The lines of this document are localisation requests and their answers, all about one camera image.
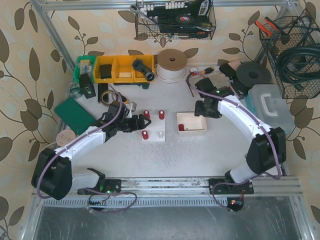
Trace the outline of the white peg base plate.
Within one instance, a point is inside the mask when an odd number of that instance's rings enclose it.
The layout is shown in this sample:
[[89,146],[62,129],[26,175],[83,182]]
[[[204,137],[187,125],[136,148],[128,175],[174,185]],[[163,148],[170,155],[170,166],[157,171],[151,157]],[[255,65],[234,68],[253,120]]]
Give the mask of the white peg base plate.
[[143,132],[147,132],[147,139],[144,139],[142,133],[143,142],[164,142],[166,140],[166,118],[160,119],[158,114],[150,114],[151,124],[148,125]]

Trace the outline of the white spring tray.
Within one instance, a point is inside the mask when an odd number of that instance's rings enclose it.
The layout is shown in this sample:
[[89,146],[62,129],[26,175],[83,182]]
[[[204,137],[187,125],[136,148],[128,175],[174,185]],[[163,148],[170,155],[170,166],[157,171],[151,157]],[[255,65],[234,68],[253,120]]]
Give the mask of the white spring tray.
[[202,136],[207,131],[206,118],[203,116],[195,116],[193,112],[178,112],[177,128],[179,124],[184,125],[184,131],[178,130],[180,137]]

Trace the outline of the brown tape roll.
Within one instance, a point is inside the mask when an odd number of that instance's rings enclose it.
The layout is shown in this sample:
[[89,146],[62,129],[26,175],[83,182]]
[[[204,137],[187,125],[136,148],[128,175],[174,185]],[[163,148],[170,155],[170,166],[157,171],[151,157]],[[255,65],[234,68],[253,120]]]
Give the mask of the brown tape roll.
[[117,100],[118,100],[118,95],[112,90],[105,90],[100,95],[100,102],[107,107],[110,105],[110,103]]

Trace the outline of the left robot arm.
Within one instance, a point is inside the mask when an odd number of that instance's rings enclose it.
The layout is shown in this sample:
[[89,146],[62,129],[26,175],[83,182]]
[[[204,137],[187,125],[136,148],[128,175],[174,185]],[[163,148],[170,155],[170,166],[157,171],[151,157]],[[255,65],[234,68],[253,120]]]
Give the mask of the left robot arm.
[[132,114],[126,104],[113,101],[108,110],[76,139],[63,147],[46,147],[41,151],[31,179],[37,195],[42,199],[61,200],[70,191],[82,189],[105,193],[105,174],[92,167],[74,172],[77,162],[117,132],[144,130],[151,122],[144,114]]

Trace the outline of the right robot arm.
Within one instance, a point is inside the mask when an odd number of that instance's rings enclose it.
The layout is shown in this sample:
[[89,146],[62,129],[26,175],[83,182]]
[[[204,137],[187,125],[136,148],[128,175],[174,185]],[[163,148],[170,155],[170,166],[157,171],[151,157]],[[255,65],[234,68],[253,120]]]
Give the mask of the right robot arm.
[[240,102],[229,87],[217,88],[207,77],[191,89],[201,97],[195,103],[195,116],[227,117],[250,142],[245,162],[226,172],[225,182],[240,185],[261,175],[279,180],[281,164],[286,161],[284,130],[264,123]]

